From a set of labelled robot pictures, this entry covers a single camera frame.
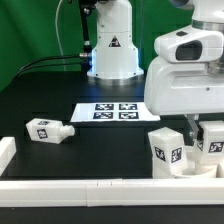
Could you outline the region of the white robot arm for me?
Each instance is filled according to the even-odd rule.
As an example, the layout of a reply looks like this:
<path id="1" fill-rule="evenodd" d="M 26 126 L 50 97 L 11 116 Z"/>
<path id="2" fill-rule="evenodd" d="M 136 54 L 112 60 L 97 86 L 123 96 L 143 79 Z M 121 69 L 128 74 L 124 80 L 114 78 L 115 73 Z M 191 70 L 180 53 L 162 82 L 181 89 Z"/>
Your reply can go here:
<path id="1" fill-rule="evenodd" d="M 158 37 L 157 57 L 146 73 L 144 103 L 154 115 L 224 113 L 224 0 L 169 0 L 193 11 L 190 25 Z M 128 0 L 96 0 L 97 44 L 91 81 L 125 85 L 139 78 Z"/>

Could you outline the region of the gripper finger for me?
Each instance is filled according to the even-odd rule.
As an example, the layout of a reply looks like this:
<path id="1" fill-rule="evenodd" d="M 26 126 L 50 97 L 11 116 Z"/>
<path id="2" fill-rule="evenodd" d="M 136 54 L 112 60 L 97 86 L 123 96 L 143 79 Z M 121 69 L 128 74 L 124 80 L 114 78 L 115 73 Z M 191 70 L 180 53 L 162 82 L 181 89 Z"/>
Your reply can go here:
<path id="1" fill-rule="evenodd" d="M 186 119 L 190 125 L 191 130 L 189 131 L 189 136 L 195 140 L 197 138 L 197 134 L 199 132 L 199 127 L 197 125 L 197 121 L 199 119 L 198 114 L 187 114 Z"/>

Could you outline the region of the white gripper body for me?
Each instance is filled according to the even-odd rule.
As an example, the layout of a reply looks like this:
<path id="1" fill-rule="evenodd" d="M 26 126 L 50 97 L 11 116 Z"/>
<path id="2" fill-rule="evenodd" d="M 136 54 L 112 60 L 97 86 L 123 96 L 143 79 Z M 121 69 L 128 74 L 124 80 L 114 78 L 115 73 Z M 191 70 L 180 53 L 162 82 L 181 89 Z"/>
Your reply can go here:
<path id="1" fill-rule="evenodd" d="M 156 57 L 147 72 L 144 103 L 153 115 L 224 112 L 224 75 L 207 73 L 206 63 L 171 64 Z"/>

